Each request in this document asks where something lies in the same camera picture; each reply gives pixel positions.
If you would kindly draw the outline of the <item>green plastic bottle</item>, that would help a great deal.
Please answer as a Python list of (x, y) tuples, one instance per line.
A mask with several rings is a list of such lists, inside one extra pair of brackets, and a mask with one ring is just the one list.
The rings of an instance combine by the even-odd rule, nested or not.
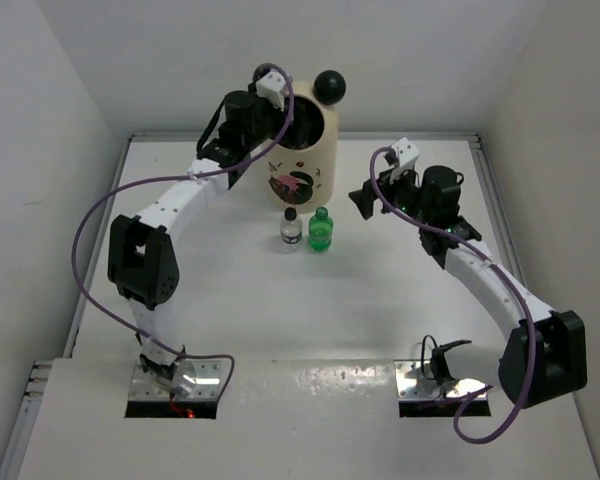
[(318, 207), (309, 220), (308, 243), (315, 252), (324, 252), (332, 243), (334, 221), (326, 207)]

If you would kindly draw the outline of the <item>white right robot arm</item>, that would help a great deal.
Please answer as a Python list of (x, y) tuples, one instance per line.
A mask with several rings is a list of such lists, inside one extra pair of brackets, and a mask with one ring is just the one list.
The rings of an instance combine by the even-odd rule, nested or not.
[(418, 175), (391, 170), (366, 180), (349, 199), (361, 216), (399, 212), (419, 228), (424, 251), (460, 281), (498, 325), (506, 346), (497, 367), (497, 384), (511, 401), (526, 396), (530, 408), (583, 389), (587, 384), (583, 320), (573, 311), (558, 312), (524, 290), (493, 257), (481, 234), (460, 215), (461, 173), (435, 165)]

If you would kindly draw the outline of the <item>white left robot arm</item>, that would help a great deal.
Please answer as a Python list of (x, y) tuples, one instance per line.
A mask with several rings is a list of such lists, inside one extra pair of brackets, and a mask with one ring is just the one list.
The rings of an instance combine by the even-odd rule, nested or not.
[(142, 211), (119, 215), (111, 224), (107, 275), (132, 310), (142, 369), (163, 386), (176, 389), (193, 376), (171, 309), (180, 280), (176, 241), (195, 216), (237, 182), (254, 161), (254, 150), (282, 139), (294, 113), (289, 90), (226, 94), (184, 178)]

